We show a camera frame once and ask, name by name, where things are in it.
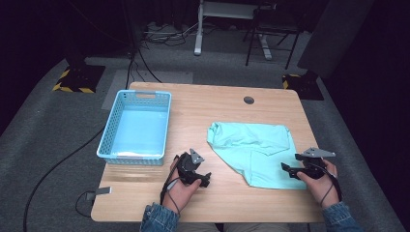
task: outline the person's left hand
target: person's left hand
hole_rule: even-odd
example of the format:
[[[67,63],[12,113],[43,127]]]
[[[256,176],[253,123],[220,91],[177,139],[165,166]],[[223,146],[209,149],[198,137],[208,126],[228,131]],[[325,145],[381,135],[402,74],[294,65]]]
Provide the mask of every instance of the person's left hand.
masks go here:
[[[178,159],[175,159],[170,167],[170,170],[173,169],[174,165],[176,165]],[[172,173],[171,178],[169,179],[169,182],[172,182],[172,180],[175,180],[176,178],[179,178],[178,170],[175,169],[174,172]],[[201,185],[201,180],[197,179],[195,180],[191,185],[185,186],[181,180],[177,180],[175,185],[169,190],[168,192],[165,193],[165,196],[163,198],[162,205],[176,214],[181,214],[181,211],[188,205],[188,202],[190,202],[190,198],[193,196],[193,194],[196,192],[196,190],[199,188],[199,185]]]

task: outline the wooden table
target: wooden table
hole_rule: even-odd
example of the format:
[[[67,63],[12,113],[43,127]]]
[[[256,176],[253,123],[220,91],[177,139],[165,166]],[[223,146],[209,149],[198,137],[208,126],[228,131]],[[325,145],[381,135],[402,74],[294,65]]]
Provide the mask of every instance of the wooden table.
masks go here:
[[[146,205],[159,203],[160,192],[175,155],[193,148],[205,161],[197,173],[212,172],[180,221],[196,222],[322,222],[321,209],[307,190],[250,187],[207,143],[213,122],[286,125],[296,150],[317,147],[296,92],[280,89],[134,82],[130,89],[172,94],[163,166],[106,165],[92,211],[96,221],[141,221]],[[254,98],[246,104],[244,97]]]

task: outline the chair leg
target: chair leg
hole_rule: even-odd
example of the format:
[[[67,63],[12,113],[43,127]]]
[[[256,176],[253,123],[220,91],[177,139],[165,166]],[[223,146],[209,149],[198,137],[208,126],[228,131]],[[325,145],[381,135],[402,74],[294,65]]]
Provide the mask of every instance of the chair leg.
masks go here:
[[[299,38],[299,33],[296,34],[295,36],[296,36],[295,41],[293,42],[292,49],[290,50],[289,58],[287,58],[287,63],[286,63],[286,66],[285,66],[286,70],[289,67],[290,58],[292,58],[292,55],[293,55],[293,50],[295,50],[296,42],[298,41],[298,38]]]
[[[250,50],[252,49],[252,46],[253,46],[253,40],[254,40],[254,36],[255,36],[255,30],[256,30],[256,28],[253,27],[253,29],[252,29],[252,35],[251,35],[251,37],[250,37],[250,42],[249,42],[247,62],[245,63],[245,66],[247,66],[248,63],[249,63]]]

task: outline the sleeve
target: sleeve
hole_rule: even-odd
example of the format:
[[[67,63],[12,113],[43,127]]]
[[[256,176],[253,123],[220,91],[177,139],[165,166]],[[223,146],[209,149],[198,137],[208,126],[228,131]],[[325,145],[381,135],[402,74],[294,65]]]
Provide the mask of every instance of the sleeve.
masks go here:
[[[364,231],[352,218],[349,208],[344,202],[339,202],[323,210],[326,229],[328,232]]]
[[[145,207],[139,231],[173,232],[176,231],[179,217],[175,212],[153,203]]]

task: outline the wall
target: wall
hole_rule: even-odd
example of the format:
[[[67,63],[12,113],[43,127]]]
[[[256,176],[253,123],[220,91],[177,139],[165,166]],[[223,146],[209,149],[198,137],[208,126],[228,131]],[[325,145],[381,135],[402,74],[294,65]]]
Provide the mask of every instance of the wall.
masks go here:
[[[408,1],[376,0],[333,76],[324,79],[371,172],[407,230],[409,12]]]

